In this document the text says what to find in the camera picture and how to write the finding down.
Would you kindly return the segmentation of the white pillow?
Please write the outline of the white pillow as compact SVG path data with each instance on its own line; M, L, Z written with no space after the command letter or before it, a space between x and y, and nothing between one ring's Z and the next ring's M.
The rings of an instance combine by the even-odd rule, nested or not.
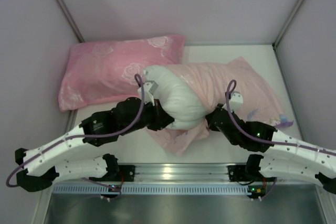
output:
M207 109L187 82L179 78L167 66L145 67L143 74L147 81L154 81L157 89L154 98L158 99L163 110L174 121L169 130L190 130L204 121Z

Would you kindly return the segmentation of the purple princess print pillowcase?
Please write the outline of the purple princess print pillowcase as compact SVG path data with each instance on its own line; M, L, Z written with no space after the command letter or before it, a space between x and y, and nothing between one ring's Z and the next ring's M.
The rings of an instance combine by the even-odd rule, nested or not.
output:
M285 115L272 87L242 57L227 64L204 62L166 66L187 82L207 109L207 115L218 104L225 104L226 92L233 90L243 96L244 103L235 112L240 119L263 122L278 129L293 125L293 121ZM193 141L209 137L206 119L190 130L164 128L147 132L163 149L175 155L183 154Z

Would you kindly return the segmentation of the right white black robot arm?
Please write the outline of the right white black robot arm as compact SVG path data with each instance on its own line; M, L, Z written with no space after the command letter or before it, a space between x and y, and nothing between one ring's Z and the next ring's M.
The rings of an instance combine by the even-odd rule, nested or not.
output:
M281 177L313 183L335 194L335 151L291 137L261 122L244 122L218 106L206 116L211 131L250 152L246 172L254 177Z

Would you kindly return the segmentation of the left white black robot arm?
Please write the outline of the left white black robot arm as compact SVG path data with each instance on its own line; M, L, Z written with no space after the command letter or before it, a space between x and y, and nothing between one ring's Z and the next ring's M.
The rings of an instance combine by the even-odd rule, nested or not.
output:
M162 130L173 122L158 99L143 102L130 97L111 110L92 114L50 143L34 150L17 149L16 186L32 193L77 178L101 185L120 176L118 160L106 144L143 128Z

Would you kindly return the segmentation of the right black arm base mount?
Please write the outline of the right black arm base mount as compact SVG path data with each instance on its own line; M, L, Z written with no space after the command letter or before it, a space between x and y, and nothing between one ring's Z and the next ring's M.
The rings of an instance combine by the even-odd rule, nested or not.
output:
M230 182L237 182L243 186L247 186L256 182L256 178L253 175L247 173L246 165L229 165L227 170Z

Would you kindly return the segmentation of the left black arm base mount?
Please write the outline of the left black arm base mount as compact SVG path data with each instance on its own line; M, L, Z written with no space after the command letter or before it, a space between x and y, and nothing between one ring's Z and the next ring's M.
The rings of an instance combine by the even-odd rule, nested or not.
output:
M118 182L134 182L135 166L134 165L120 165L119 172L114 180Z

